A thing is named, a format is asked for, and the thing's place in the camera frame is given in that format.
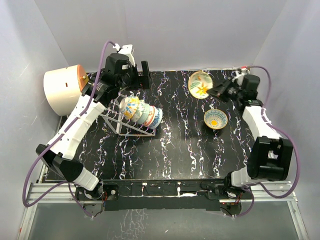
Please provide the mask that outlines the orange leaf pattern bowl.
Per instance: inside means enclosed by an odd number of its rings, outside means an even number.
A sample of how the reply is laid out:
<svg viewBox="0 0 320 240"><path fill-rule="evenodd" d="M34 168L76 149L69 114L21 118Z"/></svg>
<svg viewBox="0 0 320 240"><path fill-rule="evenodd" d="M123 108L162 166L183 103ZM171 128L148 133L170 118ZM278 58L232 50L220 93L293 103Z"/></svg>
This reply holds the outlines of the orange leaf pattern bowl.
<svg viewBox="0 0 320 240"><path fill-rule="evenodd" d="M205 99L209 96L208 90L214 86L210 75L204 71L196 71L188 79L187 87L189 93L196 99Z"/></svg>

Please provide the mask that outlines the yellow sun pattern bowl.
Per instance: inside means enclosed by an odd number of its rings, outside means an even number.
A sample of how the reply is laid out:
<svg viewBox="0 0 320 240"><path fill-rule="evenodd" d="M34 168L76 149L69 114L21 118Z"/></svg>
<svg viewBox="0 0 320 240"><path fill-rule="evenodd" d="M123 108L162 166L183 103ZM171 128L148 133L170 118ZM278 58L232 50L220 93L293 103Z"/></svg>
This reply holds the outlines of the yellow sun pattern bowl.
<svg viewBox="0 0 320 240"><path fill-rule="evenodd" d="M203 120L206 126L213 130L223 129L228 124L227 115L219 109L206 111Z"/></svg>

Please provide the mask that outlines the white wire dish rack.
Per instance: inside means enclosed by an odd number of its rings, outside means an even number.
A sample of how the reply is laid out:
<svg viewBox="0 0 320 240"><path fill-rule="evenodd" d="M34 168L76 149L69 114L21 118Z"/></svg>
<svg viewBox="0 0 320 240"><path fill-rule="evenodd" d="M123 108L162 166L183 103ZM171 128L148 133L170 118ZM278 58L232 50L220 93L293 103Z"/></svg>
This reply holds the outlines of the white wire dish rack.
<svg viewBox="0 0 320 240"><path fill-rule="evenodd" d="M156 130L144 127L142 124L126 119L120 112L120 102L127 95L118 94L116 99L111 100L109 107L100 115L112 132L121 137L155 137Z"/></svg>

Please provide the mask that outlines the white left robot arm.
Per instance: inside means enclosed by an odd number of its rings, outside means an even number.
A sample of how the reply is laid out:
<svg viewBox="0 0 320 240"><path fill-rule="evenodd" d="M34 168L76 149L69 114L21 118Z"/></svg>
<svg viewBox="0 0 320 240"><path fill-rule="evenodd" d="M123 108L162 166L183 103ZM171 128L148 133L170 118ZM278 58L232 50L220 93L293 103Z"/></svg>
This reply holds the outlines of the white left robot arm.
<svg viewBox="0 0 320 240"><path fill-rule="evenodd" d="M142 74L138 73L133 45L115 44L113 47L116 52L100 58L105 60L105 67L100 67L94 81L85 85L62 128L47 144L39 144L35 150L38 160L68 183L86 189L93 200L103 195L102 182L74 159L76 150L92 123L120 92L149 89L151 80L147 61L142 61Z"/></svg>

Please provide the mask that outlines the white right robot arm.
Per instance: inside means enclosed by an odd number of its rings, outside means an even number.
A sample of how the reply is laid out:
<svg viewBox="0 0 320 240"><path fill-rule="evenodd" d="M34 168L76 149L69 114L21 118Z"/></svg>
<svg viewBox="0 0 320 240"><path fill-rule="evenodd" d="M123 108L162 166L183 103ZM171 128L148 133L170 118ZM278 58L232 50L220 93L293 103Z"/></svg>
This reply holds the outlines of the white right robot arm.
<svg viewBox="0 0 320 240"><path fill-rule="evenodd" d="M256 75L245 74L228 78L207 91L225 102L233 100L254 138L246 166L228 173L224 179L223 194L230 199L239 195L244 186L284 181L289 173L293 144L282 138L264 116L263 102L257 98L260 81Z"/></svg>

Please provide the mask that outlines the red flower striped bowl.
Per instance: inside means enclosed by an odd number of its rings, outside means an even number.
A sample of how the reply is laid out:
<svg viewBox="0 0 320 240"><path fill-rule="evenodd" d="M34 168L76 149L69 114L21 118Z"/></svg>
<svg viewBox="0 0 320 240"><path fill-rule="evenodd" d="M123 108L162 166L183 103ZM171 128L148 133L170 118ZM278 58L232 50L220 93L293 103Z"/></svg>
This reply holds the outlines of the red flower striped bowl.
<svg viewBox="0 0 320 240"><path fill-rule="evenodd" d="M147 119L145 120L145 122L143 123L143 126L144 126L144 127L148 127L148 126L153 122L153 120L154 120L154 118L155 118L155 113L156 113L156 108L155 108L153 105L151 105L151 106L149 107L148 117L147 117Z"/></svg>

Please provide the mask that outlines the blue rose pattern bowl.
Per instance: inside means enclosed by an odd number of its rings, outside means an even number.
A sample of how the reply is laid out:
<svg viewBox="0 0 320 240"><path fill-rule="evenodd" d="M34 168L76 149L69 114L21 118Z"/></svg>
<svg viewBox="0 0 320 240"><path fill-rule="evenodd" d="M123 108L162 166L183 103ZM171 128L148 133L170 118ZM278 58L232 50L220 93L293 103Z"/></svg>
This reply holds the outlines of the blue rose pattern bowl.
<svg viewBox="0 0 320 240"><path fill-rule="evenodd" d="M153 122L148 126L149 129L156 129L162 121L163 111L161 108L156 108L156 115Z"/></svg>

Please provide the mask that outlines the white cylinder with orange lid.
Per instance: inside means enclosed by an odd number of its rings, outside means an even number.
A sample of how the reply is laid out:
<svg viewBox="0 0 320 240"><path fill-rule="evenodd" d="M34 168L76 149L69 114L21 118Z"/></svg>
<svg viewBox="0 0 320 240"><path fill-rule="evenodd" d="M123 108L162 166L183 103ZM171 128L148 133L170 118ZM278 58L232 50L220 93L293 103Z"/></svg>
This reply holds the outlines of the white cylinder with orange lid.
<svg viewBox="0 0 320 240"><path fill-rule="evenodd" d="M88 81L80 64L45 72L43 89L53 111L61 117L69 115Z"/></svg>

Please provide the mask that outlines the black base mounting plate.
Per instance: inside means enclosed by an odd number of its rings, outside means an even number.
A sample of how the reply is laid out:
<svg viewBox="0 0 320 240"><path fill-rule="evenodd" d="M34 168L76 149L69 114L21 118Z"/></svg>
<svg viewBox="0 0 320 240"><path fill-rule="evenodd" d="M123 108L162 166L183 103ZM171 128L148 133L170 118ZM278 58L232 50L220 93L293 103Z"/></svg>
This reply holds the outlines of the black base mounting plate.
<svg viewBox="0 0 320 240"><path fill-rule="evenodd" d="M224 203L237 205L252 198L239 187L225 185L223 179L104 180L95 198L90 198L82 187L76 188L75 197L88 204L100 204L104 211L219 211Z"/></svg>

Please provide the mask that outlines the aluminium frame rail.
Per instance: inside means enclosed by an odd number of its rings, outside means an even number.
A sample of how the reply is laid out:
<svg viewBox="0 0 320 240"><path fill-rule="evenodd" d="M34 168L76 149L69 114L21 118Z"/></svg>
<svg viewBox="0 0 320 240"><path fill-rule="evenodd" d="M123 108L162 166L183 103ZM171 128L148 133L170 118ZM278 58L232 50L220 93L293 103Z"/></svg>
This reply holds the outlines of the aluminium frame rail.
<svg viewBox="0 0 320 240"><path fill-rule="evenodd" d="M67 184L36 183L27 200L20 240L307 240L294 194L282 199L253 186L254 200L241 204L246 215L230 218L202 209L127 209L100 213L92 201L89 218Z"/></svg>

